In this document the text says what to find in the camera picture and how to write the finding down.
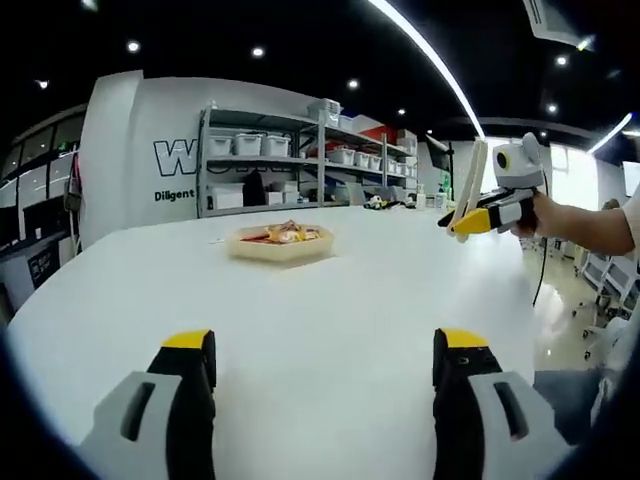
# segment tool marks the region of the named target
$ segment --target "shelf unit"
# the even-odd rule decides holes
[[[280,158],[264,156],[236,156],[228,155],[221,157],[211,157],[208,154],[208,139],[212,130],[222,129],[245,129],[260,132],[279,132],[291,137],[291,152],[298,155],[301,150],[300,139],[303,135],[312,137],[318,144],[318,158]],[[326,142],[337,141],[347,145],[358,147],[369,153],[376,153],[382,157],[382,171],[374,171],[366,168],[341,165],[329,162],[325,159]],[[340,128],[326,125],[324,112],[320,113],[319,121],[311,118],[297,117],[294,115],[266,114],[258,112],[247,112],[239,110],[219,110],[211,107],[205,108],[200,113],[198,148],[197,148],[197,170],[196,170],[196,214],[198,218],[221,215],[235,215],[238,213],[251,213],[273,210],[287,210],[296,208],[315,208],[344,205],[343,203],[326,202],[324,200],[326,185],[326,170],[342,171],[354,174],[360,178],[377,177],[380,178],[381,185],[387,186],[389,178],[402,180],[403,175],[387,173],[388,157],[404,158],[411,156],[404,149],[395,145],[388,145],[386,135],[383,134],[382,141],[369,138],[358,133],[348,132]],[[282,204],[263,205],[260,207],[241,207],[220,210],[206,210],[203,200],[206,197],[206,185],[202,181],[203,171],[209,168],[229,167],[229,166],[273,166],[291,167],[298,174],[307,171],[317,176],[318,179],[318,201],[304,204]]]

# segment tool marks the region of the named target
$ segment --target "jeans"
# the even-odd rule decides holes
[[[533,388],[551,404],[555,426],[569,445],[576,445],[591,430],[591,408],[598,395],[599,369],[542,370]]]

